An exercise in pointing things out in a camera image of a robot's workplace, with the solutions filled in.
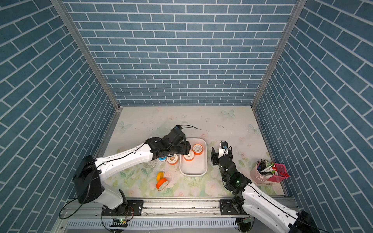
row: pink basket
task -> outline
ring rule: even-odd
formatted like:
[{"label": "pink basket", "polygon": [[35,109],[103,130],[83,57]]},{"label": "pink basket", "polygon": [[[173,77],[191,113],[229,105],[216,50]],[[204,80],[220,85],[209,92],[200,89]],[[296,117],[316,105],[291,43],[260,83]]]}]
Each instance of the pink basket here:
[{"label": "pink basket", "polygon": [[288,173],[286,172],[285,165],[275,163],[277,168],[277,174],[279,176],[273,175],[271,178],[268,179],[268,181],[280,183],[281,181],[285,180],[289,177]]}]

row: metal vent grille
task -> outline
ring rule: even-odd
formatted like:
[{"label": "metal vent grille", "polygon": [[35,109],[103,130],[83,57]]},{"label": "metal vent grille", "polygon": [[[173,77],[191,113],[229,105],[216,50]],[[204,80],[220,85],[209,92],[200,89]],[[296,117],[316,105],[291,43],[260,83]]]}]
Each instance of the metal vent grille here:
[{"label": "metal vent grille", "polygon": [[[112,219],[105,219],[104,224],[109,227]],[[173,228],[226,228],[234,227],[236,219],[230,217],[222,218],[148,218],[133,219],[128,223],[126,229],[132,230],[155,230]],[[70,219],[68,229],[100,229],[103,228],[101,220],[96,219]]]}]

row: robotic arm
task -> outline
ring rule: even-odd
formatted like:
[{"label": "robotic arm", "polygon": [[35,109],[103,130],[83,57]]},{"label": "robotic arm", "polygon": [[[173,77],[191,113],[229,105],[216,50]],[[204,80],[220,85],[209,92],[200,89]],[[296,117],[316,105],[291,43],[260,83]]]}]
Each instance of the robotic arm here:
[{"label": "robotic arm", "polygon": [[110,176],[136,164],[163,158],[172,154],[188,154],[191,149],[182,126],[175,126],[163,138],[149,138],[143,144],[127,151],[104,158],[83,158],[73,177],[79,203],[99,202],[118,214],[124,213],[126,198],[119,189],[104,181]]},{"label": "robotic arm", "polygon": [[[236,214],[249,214],[276,233],[320,233],[311,215],[298,213],[262,192],[249,178],[237,171],[227,142],[220,142],[219,152],[212,148],[211,161],[218,165],[224,187],[234,194],[231,201],[221,200]],[[239,227],[247,229],[241,223]]]}]

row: white tape roll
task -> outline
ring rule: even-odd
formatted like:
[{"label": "white tape roll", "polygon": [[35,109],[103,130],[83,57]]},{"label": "white tape roll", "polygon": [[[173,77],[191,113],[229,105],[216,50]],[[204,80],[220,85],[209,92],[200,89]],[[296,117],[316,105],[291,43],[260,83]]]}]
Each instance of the white tape roll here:
[{"label": "white tape roll", "polygon": [[186,161],[192,161],[194,159],[194,152],[192,150],[190,150],[189,154],[184,155],[184,159]]},{"label": "white tape roll", "polygon": [[200,154],[202,154],[202,152],[203,152],[203,147],[202,147],[202,145],[201,145],[201,144],[195,144],[195,145],[193,146],[193,151],[194,151],[194,154],[195,154],[195,155],[200,155]]},{"label": "white tape roll", "polygon": [[167,157],[167,162],[171,165],[174,165],[178,162],[178,156],[176,154],[174,154],[173,156],[171,157]]}]

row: yellow tape roll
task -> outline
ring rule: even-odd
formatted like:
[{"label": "yellow tape roll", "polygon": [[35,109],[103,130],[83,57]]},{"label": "yellow tape roll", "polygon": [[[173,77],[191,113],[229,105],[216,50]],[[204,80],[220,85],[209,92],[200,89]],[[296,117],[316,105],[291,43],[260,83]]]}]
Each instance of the yellow tape roll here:
[{"label": "yellow tape roll", "polygon": [[158,172],[158,175],[157,175],[157,181],[160,181],[161,179],[163,178],[163,172]]}]

